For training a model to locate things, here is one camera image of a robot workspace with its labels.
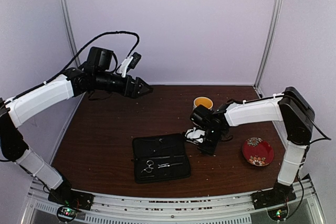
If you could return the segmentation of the silver straight hair scissors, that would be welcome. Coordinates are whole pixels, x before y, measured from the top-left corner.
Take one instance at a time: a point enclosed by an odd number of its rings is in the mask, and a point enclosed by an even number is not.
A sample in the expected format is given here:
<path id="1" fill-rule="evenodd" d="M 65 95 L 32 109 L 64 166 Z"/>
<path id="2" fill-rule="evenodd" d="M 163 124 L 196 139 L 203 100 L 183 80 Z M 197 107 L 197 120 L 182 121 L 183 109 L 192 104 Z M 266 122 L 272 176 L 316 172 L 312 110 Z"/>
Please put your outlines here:
<path id="1" fill-rule="evenodd" d="M 147 160 L 145 163 L 145 168 L 141 170 L 141 173 L 147 173 L 151 174 L 155 169 L 163 169 L 163 168 L 169 168 L 173 166 L 180 166 L 183 165 L 182 162 L 177 163 L 162 163 L 162 164 L 156 164 L 153 160 Z"/>

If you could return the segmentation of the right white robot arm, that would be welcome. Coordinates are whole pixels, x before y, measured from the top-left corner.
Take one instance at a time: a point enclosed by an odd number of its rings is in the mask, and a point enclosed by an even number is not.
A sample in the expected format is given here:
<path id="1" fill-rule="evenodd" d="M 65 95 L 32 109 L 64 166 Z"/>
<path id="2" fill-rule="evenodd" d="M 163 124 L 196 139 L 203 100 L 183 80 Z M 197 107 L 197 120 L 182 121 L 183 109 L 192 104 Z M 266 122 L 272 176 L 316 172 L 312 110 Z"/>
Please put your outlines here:
<path id="1" fill-rule="evenodd" d="M 245 124 L 272 122 L 286 133 L 286 151 L 277 186 L 269 192 L 272 203 L 279 204 L 289 196 L 297 172 L 304 164 L 304 154 L 312 138 L 315 112 L 295 87 L 287 87 L 282 93 L 256 100 L 228 100 L 216 110 L 198 105 L 190 116 L 193 128 L 184 134 L 205 154 L 213 155 L 217 143 L 231 127 Z"/>

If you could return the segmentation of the black zippered tool case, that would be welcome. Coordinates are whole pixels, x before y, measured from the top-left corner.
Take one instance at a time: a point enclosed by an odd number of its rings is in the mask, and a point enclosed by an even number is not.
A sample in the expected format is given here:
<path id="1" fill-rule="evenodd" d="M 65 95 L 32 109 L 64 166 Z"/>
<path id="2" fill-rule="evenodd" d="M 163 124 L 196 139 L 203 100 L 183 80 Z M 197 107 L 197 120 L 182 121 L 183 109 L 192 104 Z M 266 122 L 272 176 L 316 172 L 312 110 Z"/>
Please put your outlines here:
<path id="1" fill-rule="evenodd" d="M 184 137 L 180 133 L 137 137 L 132 141 L 134 180 L 138 184 L 163 182 L 188 178 L 191 176 L 191 166 L 186 154 Z M 147 160 L 156 164 L 182 162 L 183 165 L 163 169 L 155 169 L 153 173 L 141 173 Z"/>

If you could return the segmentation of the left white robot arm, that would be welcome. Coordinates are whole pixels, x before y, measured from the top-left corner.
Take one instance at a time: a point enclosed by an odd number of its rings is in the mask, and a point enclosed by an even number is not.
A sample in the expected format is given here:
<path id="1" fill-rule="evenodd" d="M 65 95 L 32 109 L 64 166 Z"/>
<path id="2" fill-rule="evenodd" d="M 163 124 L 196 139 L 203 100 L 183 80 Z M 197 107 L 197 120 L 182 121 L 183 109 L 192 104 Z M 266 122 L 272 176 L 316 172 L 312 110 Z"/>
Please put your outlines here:
<path id="1" fill-rule="evenodd" d="M 1 101 L 3 156 L 43 182 L 50 193 L 64 205 L 71 205 L 76 199 L 71 183 L 33 151 L 24 141 L 19 128 L 46 109 L 87 92 L 100 90 L 132 99 L 151 93 L 153 89 L 144 80 L 128 74 L 142 56 L 135 52 L 127 56 L 115 71 L 109 71 L 111 60 L 115 56 L 111 50 L 92 47 L 87 61 L 79 68 L 67 68 L 54 80 L 21 96 Z"/>

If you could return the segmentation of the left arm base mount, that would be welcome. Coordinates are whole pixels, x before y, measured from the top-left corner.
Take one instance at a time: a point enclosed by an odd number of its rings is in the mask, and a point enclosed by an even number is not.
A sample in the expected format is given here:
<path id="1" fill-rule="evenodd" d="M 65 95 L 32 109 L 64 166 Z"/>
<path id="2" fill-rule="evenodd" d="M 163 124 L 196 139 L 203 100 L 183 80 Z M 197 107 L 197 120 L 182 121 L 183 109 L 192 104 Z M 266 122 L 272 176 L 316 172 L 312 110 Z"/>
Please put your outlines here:
<path id="1" fill-rule="evenodd" d="M 50 189 L 48 200 L 72 209 L 90 210 L 94 195 L 72 189 L 68 180 L 63 181 L 56 189 Z"/>

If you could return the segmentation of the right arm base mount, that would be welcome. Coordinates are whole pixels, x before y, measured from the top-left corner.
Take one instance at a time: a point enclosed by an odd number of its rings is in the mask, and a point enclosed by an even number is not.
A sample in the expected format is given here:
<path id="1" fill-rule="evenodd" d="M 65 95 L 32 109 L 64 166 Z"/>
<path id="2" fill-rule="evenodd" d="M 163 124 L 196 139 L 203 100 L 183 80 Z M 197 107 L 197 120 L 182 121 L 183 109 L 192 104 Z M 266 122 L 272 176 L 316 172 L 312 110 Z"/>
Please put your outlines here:
<path id="1" fill-rule="evenodd" d="M 295 200 L 293 184 L 290 186 L 275 182 L 273 188 L 259 190 L 251 194 L 254 209 L 269 208 L 285 204 L 287 200 Z"/>

